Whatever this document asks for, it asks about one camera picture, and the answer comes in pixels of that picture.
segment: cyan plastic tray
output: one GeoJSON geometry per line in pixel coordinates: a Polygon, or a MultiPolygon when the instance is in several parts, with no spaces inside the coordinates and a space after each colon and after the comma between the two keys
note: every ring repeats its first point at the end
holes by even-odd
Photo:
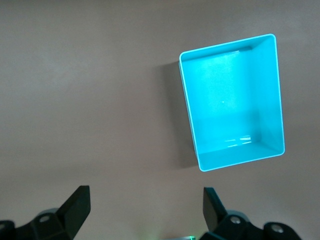
{"type": "Polygon", "coordinates": [[[273,34],[185,51],[179,67],[201,171],[285,152],[273,34]]]}

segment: beige table surface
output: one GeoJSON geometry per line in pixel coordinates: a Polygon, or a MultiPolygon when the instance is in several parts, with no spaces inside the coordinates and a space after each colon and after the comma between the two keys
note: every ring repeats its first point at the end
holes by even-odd
{"type": "Polygon", "coordinates": [[[206,230],[204,186],[262,227],[320,239],[320,1],[0,2],[0,219],[17,226],[90,185],[77,240],[206,230]],[[177,61],[274,33],[286,153],[197,165],[177,61]]]}

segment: plastic tray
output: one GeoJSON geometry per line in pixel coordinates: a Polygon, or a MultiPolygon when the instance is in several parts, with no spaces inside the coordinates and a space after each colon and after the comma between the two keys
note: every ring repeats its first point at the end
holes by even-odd
{"type": "Polygon", "coordinates": [[[179,67],[201,171],[285,152],[273,34],[185,51],[179,67]]]}

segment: screw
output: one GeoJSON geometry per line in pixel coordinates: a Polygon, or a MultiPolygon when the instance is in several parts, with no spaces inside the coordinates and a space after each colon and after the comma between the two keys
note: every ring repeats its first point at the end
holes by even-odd
{"type": "Polygon", "coordinates": [[[234,224],[239,224],[239,223],[241,223],[240,218],[238,218],[237,216],[232,216],[232,217],[230,218],[230,220],[231,220],[231,222],[234,223],[234,224]]]}
{"type": "Polygon", "coordinates": [[[39,222],[44,223],[44,222],[48,221],[49,219],[50,219],[50,216],[46,215],[46,216],[41,217],[39,222]]]}
{"type": "Polygon", "coordinates": [[[282,234],[284,232],[284,229],[277,224],[271,225],[271,228],[273,231],[275,231],[276,233],[279,233],[279,234],[282,234]]]}

